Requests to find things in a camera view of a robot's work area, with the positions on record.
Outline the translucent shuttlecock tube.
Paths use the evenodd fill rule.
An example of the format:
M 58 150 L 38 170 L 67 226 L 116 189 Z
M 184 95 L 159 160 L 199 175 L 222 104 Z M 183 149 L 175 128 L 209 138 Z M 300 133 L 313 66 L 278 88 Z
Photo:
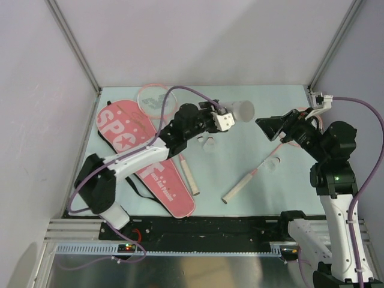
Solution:
M 254 119 L 255 109 L 251 101 L 230 101 L 221 105 L 233 115 L 235 122 L 250 122 Z

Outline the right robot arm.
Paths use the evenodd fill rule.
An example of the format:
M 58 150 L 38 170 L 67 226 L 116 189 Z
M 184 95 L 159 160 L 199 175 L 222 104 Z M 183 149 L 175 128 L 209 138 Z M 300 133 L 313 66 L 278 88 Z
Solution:
M 357 130 L 335 121 L 321 131 L 312 124 L 311 111 L 293 109 L 283 116 L 258 118 L 256 124 L 270 141 L 284 134 L 281 142 L 294 141 L 315 159 L 310 184 L 323 206 L 331 245 L 319 239 L 302 211 L 282 212 L 277 233 L 286 241 L 294 239 L 304 252 L 314 287 L 383 287 L 370 269 L 359 228 L 358 186 L 349 163 Z

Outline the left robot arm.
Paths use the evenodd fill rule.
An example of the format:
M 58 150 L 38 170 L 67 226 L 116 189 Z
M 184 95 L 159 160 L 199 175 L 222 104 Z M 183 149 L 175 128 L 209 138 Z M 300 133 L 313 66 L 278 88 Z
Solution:
M 133 173 L 162 172 L 163 162 L 178 155 L 187 142 L 202 132 L 224 130 L 219 124 L 226 110 L 215 100 L 183 104 L 174 119 L 160 131 L 133 100 L 110 103 L 97 115 L 96 125 L 115 150 L 109 157 L 89 155 L 74 183 L 75 192 L 93 214 L 112 226 L 119 239 L 133 233 L 128 212 L 116 200 L 116 185 Z

